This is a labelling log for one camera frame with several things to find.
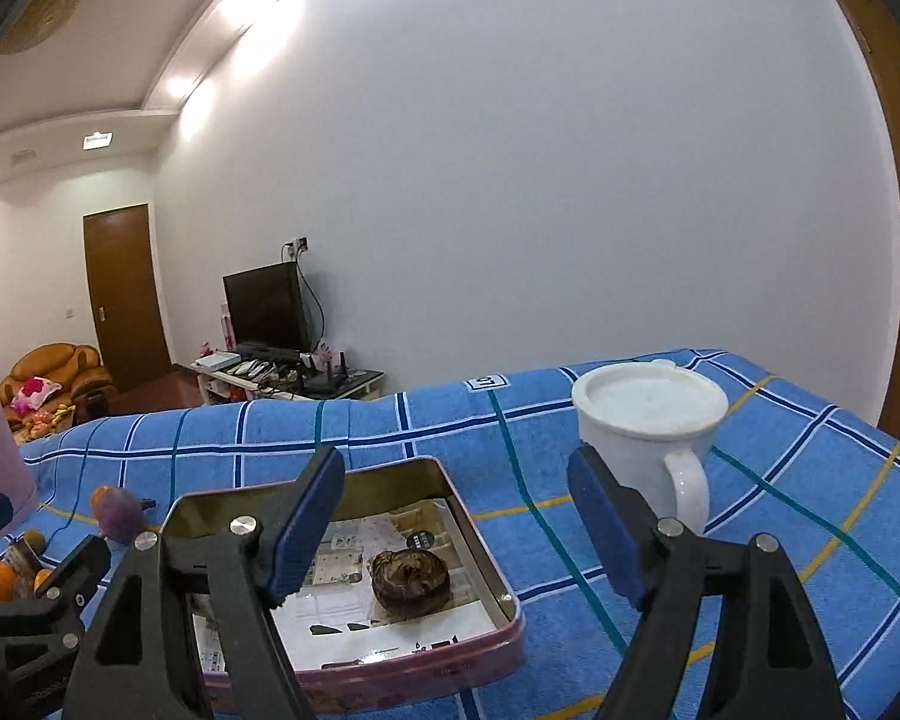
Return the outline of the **orange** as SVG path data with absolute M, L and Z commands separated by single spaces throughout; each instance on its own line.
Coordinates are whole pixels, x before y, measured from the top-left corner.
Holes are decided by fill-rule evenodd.
M 16 600 L 18 578 L 17 572 L 9 562 L 0 561 L 0 603 Z
M 34 590 L 34 592 L 38 592 L 41 585 L 43 585 L 43 583 L 45 583 L 48 578 L 52 577 L 52 573 L 52 569 L 40 569 L 40 571 L 35 574 L 32 590 Z

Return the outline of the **brown taro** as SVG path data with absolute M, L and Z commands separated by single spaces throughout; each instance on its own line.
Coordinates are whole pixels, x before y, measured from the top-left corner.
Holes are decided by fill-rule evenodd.
M 383 551 L 370 564 L 372 590 L 392 613 L 429 613 L 452 594 L 445 561 L 427 550 Z

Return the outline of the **orange beside turnip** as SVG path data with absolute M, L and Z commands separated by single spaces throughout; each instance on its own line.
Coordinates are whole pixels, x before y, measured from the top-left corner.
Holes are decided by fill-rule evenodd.
M 35 574 L 32 590 L 34 590 L 34 592 L 38 592 L 41 585 L 43 585 L 43 583 L 45 583 L 48 578 L 52 577 L 52 573 L 52 569 L 40 569 L 40 571 Z

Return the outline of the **small green-yellow fruit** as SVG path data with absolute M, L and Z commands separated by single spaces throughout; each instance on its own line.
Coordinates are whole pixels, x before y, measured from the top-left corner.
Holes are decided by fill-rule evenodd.
M 37 528 L 27 528 L 23 532 L 22 538 L 34 553 L 41 554 L 46 550 L 46 536 Z

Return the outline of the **purple round turnip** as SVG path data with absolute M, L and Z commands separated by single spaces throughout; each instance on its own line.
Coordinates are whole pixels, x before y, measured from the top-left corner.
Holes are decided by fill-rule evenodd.
M 146 512 L 155 507 L 152 499 L 139 499 L 125 488 L 97 486 L 91 494 L 92 517 L 105 538 L 128 546 L 146 530 Z

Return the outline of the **blue plaid tablecloth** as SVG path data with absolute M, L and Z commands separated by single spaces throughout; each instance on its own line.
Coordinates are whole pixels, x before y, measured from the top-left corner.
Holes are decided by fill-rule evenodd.
M 676 366 L 727 395 L 706 470 L 706 532 L 772 533 L 813 603 L 850 718 L 900 718 L 900 440 L 724 351 Z M 580 718 L 600 706 L 637 616 L 611 590 L 567 491 L 580 367 L 421 388 L 375 401 L 255 400 L 112 416 L 11 457 L 61 559 L 91 529 L 100 484 L 166 511 L 183 494 L 284 481 L 318 444 L 351 468 L 436 458 L 525 614 L 525 658 L 484 688 L 409 707 L 414 718 Z

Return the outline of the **pink floral cushion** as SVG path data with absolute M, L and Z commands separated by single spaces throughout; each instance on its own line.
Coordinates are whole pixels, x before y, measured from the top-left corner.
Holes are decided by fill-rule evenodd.
M 11 408 L 23 418 L 40 410 L 45 401 L 61 390 L 61 385 L 45 377 L 30 377 L 17 390 L 11 400 Z

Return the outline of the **white ceramic mug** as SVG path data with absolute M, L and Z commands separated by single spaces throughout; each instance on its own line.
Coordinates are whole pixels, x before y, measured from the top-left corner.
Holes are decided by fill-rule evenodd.
M 728 415 L 724 390 L 664 359 L 618 362 L 583 374 L 572 403 L 580 440 L 617 483 L 700 535 L 710 514 L 704 460 Z

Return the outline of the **pink metal tin box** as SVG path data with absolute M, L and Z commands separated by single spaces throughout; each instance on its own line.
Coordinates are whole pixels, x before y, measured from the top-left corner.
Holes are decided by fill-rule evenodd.
M 301 589 L 271 617 L 329 715 L 481 688 L 523 661 L 520 601 L 434 457 L 347 473 Z

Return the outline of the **white tv stand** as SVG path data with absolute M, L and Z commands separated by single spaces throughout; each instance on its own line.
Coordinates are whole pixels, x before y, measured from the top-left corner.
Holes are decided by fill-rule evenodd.
M 211 353 L 185 364 L 206 405 L 222 401 L 281 400 L 318 401 L 375 400 L 382 394 L 385 374 L 368 369 L 349 369 L 349 385 L 337 397 L 307 397 L 301 382 L 310 372 L 290 362 L 242 359 L 237 353 Z

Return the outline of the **black wifi router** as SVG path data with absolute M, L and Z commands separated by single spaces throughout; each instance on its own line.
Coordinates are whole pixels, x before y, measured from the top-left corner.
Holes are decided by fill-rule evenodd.
M 337 397 L 349 385 L 349 367 L 344 353 L 313 355 L 312 366 L 301 382 L 307 397 Z

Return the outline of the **brown wooden door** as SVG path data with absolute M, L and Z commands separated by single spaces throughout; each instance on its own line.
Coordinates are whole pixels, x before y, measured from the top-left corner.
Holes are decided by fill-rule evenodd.
M 149 208 L 131 205 L 82 220 L 86 277 L 103 364 L 128 392 L 172 370 L 152 260 Z

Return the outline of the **black television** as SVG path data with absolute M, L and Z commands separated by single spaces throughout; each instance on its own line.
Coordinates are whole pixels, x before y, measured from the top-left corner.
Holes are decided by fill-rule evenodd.
M 294 262 L 238 271 L 222 278 L 233 338 L 287 351 L 308 351 L 310 332 Z

